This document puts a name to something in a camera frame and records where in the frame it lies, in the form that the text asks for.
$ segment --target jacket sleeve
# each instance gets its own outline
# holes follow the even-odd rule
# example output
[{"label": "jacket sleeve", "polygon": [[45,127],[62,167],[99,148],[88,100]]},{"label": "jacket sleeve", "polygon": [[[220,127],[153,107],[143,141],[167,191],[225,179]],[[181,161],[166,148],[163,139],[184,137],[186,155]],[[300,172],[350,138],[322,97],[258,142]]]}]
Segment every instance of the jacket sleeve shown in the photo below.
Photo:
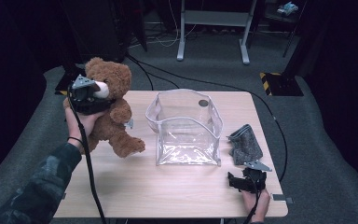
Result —
[{"label": "jacket sleeve", "polygon": [[77,147],[57,147],[0,208],[0,223],[49,223],[81,159]]}]

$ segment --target brown teddy bear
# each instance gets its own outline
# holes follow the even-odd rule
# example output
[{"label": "brown teddy bear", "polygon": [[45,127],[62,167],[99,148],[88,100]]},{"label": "brown teddy bear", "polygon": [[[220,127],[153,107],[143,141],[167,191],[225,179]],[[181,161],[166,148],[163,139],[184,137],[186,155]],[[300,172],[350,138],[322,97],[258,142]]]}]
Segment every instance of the brown teddy bear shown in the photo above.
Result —
[{"label": "brown teddy bear", "polygon": [[[103,116],[99,117],[89,135],[89,151],[95,149],[100,140],[108,140],[115,153],[125,158],[132,153],[145,150],[142,139],[131,137],[126,132],[125,123],[132,116],[131,107],[123,96],[131,87],[131,71],[127,65],[105,62],[101,58],[92,58],[86,63],[87,78],[103,82],[107,86],[106,100],[115,100]],[[64,108],[69,106],[68,98],[63,101]]]}]

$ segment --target hand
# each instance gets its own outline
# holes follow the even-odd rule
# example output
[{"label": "hand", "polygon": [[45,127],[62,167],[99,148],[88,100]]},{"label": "hand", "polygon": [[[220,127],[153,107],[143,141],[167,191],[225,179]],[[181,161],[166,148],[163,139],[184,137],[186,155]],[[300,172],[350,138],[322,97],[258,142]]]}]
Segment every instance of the hand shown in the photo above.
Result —
[{"label": "hand", "polygon": [[[245,202],[245,210],[249,214],[255,206],[255,194],[246,190],[242,190],[241,193]],[[257,208],[255,209],[255,214],[252,216],[251,222],[264,222],[264,217],[269,210],[269,198],[269,192],[266,189],[261,190]]]},{"label": "hand", "polygon": [[[79,116],[80,122],[84,126],[84,130],[86,132],[87,137],[89,137],[90,133],[92,132],[92,129],[94,128],[95,120],[97,120],[97,118],[102,116],[104,113],[106,113],[106,111],[99,112],[99,113],[92,114],[92,115],[87,115],[87,116],[77,113],[77,115]],[[69,136],[83,141],[76,117],[70,107],[65,108],[65,116],[66,116],[66,124],[68,125]],[[78,142],[75,139],[72,139],[72,138],[68,139],[68,143],[74,145],[75,147],[77,147],[79,149],[82,148],[80,142]]]}]

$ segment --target chair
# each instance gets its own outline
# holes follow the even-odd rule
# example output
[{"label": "chair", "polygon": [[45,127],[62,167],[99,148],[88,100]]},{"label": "chair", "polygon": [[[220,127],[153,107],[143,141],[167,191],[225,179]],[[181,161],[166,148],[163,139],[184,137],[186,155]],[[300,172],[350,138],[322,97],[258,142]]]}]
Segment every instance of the chair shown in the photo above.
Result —
[{"label": "chair", "polygon": [[277,12],[277,9],[279,8],[279,5],[283,5],[282,3],[266,3],[264,5],[264,8],[261,9],[261,15],[258,18],[258,20],[256,20],[255,25],[254,25],[254,29],[251,35],[251,38],[249,38],[248,40],[248,49],[251,47],[252,44],[252,40],[255,36],[255,32],[257,30],[257,26],[258,23],[262,20],[262,21],[267,21],[267,22],[271,22],[271,23],[277,23],[280,24],[282,26],[286,26],[290,28],[290,33],[288,36],[288,43],[286,45],[286,49],[284,50],[283,53],[283,58],[286,56],[287,50],[289,50],[290,44],[292,43],[293,40],[293,36],[296,34],[296,29],[297,26],[301,20],[301,17],[303,15],[304,9],[307,5],[308,0],[303,1],[303,4],[297,4],[296,2],[294,2],[294,4],[296,4],[298,6],[298,10],[295,13],[291,13],[289,16],[284,16],[283,14]]}]

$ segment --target teddy bear's arm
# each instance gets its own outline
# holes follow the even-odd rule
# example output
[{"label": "teddy bear's arm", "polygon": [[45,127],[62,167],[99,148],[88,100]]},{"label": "teddy bear's arm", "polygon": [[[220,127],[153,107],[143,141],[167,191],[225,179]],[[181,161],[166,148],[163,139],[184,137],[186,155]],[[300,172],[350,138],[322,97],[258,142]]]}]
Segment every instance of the teddy bear's arm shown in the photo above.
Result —
[{"label": "teddy bear's arm", "polygon": [[117,99],[112,105],[110,118],[116,123],[127,123],[130,121],[132,112],[131,107],[124,99]]}]

